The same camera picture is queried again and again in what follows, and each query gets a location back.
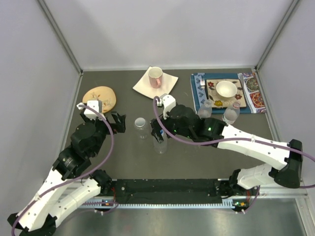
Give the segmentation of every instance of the mug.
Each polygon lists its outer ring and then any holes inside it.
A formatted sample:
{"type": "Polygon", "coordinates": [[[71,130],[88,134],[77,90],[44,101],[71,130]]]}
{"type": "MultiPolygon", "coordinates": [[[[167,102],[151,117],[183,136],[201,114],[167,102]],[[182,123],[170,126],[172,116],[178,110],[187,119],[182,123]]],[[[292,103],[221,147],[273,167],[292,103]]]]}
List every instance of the mug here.
{"type": "Polygon", "coordinates": [[[162,85],[162,77],[163,77],[163,71],[159,67],[152,67],[149,70],[149,80],[150,85],[154,87],[155,89],[158,89],[162,85]]]}

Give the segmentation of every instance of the clear bottle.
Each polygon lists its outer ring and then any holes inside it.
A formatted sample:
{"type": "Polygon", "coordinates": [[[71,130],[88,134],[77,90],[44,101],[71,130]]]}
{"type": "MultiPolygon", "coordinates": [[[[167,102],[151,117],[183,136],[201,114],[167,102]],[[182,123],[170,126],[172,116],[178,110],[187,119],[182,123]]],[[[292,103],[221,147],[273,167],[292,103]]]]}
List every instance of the clear bottle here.
{"type": "Polygon", "coordinates": [[[137,136],[140,139],[146,139],[150,134],[149,124],[142,117],[139,117],[134,121],[134,128],[136,129],[137,136]]]}
{"type": "Polygon", "coordinates": [[[206,100],[199,108],[197,115],[199,118],[209,118],[212,114],[212,101],[206,100]]]}
{"type": "Polygon", "coordinates": [[[241,103],[236,101],[230,105],[224,112],[222,120],[227,124],[233,124],[240,115],[241,103]]]}
{"type": "Polygon", "coordinates": [[[153,137],[153,147],[154,150],[159,153],[159,154],[163,154],[166,152],[167,150],[167,135],[163,130],[160,130],[160,133],[163,137],[163,142],[159,143],[155,137],[153,137]]]}

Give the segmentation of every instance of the round wooden board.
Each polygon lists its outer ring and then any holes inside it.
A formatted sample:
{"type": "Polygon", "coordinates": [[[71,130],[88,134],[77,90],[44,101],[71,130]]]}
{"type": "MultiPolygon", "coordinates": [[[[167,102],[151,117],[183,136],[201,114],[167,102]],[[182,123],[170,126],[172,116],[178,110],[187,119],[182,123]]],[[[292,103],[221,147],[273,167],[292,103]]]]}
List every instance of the round wooden board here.
{"type": "Polygon", "coordinates": [[[116,105],[116,96],[114,91],[106,86],[99,86],[88,91],[83,96],[82,102],[87,103],[89,100],[102,101],[102,113],[112,110],[116,105]]]}

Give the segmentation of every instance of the white bowl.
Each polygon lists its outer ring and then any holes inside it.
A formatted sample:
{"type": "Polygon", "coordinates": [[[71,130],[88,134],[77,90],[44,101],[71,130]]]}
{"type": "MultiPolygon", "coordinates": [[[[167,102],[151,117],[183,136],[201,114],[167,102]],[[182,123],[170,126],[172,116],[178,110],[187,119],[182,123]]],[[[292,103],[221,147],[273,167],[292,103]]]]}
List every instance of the white bowl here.
{"type": "Polygon", "coordinates": [[[234,97],[237,93],[237,87],[230,81],[218,82],[216,86],[217,93],[222,97],[234,97]]]}

